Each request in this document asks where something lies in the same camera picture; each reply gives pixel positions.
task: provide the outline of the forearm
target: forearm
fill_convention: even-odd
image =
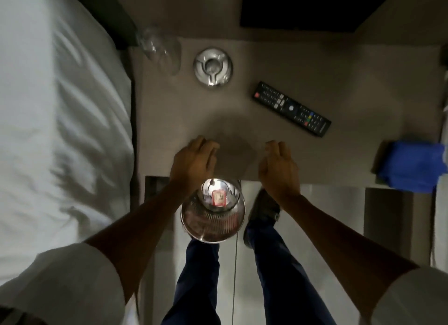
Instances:
[[[305,231],[367,320],[389,286],[417,268],[415,263],[322,212],[301,195],[284,198],[280,205]]]
[[[170,183],[135,212],[87,239],[86,243],[99,249],[115,266],[126,301],[137,290],[160,236],[187,195],[182,187]]]

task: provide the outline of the person's left hand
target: person's left hand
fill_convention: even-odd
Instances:
[[[219,143],[206,140],[201,135],[190,141],[174,157],[170,182],[185,190],[186,194],[192,194],[205,180],[213,178],[215,154],[219,148]]]

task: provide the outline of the hand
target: hand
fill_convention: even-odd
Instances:
[[[260,162],[258,175],[263,187],[280,205],[283,199],[300,195],[298,171],[285,142],[266,143],[266,156]]]
[[[205,140],[203,136],[190,141],[174,157],[170,183],[184,190],[187,195],[197,190],[205,180],[213,178],[216,164],[217,142]]]

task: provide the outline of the person's right arm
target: person's right arm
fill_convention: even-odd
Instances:
[[[284,142],[266,144],[259,179],[299,224],[361,315],[369,320],[379,299],[403,274],[418,268],[313,206],[300,194],[298,167]]]

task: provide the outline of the foot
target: foot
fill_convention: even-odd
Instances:
[[[261,220],[274,226],[279,219],[279,215],[279,204],[276,203],[276,201],[266,192],[264,188],[262,188],[255,199],[252,210],[250,211],[247,226],[249,226],[249,224],[254,220]],[[247,226],[244,230],[243,240],[247,247],[252,248],[247,235]]]

